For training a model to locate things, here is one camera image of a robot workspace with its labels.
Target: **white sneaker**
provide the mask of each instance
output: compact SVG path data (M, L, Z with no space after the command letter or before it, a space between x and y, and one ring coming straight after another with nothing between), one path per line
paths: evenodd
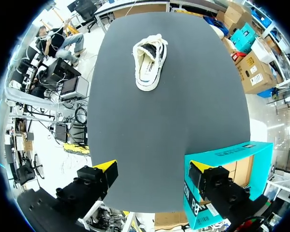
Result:
M140 90L151 91L157 87L166 58L167 44L161 34L157 34L142 39L133 47L135 83Z

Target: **table surface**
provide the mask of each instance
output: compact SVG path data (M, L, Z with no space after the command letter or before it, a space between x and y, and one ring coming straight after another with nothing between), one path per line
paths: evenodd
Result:
M157 88L143 92L132 47L157 33L168 42L167 57ZM241 79L225 46L202 18L176 13L134 14L110 25L87 125L92 163L118 162L119 176L103 201L132 212L182 210L184 155L250 138Z
M170 0L137 0L136 4L138 3L145 3L145 2L169 2ZM106 2L104 3L96 12L95 15L101 14L104 11L108 11L120 6L125 6L125 5L132 5L134 4L135 0L115 0L115 2L110 3Z

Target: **man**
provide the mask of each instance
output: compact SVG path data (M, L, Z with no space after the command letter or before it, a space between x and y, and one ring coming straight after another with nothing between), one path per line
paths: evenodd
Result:
M46 31L46 27L41 26L38 32L38 46L45 56L69 60L75 67L78 65L78 58L76 56L85 51L85 48L83 48L84 36L82 33L78 33L65 38L62 34L69 22L70 20L68 19L64 22L62 28L54 28L50 31ZM74 56L70 51L65 49L66 46L73 43L75 43Z

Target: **yellow tape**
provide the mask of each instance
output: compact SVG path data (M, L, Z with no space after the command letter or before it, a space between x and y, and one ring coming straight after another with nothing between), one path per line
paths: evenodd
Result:
M99 168L99 169L102 169L103 172L105 172L115 162L117 162L116 159L108 161L106 163L95 165L93 166L93 168Z
M194 160L191 160L190 162L193 163L202 173L204 173L204 170L206 169L214 168L213 166L209 166L207 164L200 163Z
M86 155L89 154L89 147L88 146L82 147L82 146L79 146L76 144L64 144L63 149L66 152L70 152L70 153L74 153L74 154L75 153L83 153Z

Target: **chair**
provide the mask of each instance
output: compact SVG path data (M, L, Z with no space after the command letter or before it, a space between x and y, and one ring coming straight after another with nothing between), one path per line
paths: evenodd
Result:
M88 32L90 32L90 29L97 23L97 19L95 18L94 14L97 11L97 9L98 8L96 7L96 5L90 0L80 0L76 5L75 8L76 12L78 12L82 17L82 19L85 20L85 22L82 23L82 26L90 23L87 26ZM110 20L110 17L107 15L102 17L102 19L105 18Z
M25 164L16 169L17 175L17 179L15 180L16 183L23 185L26 182L33 180L35 178L35 171L42 179L44 179L44 177L42 177L39 171L37 170L37 168L43 167L43 165L37 166L36 156L37 154L34 155L33 167L31 165L31 160L29 158L22 158Z

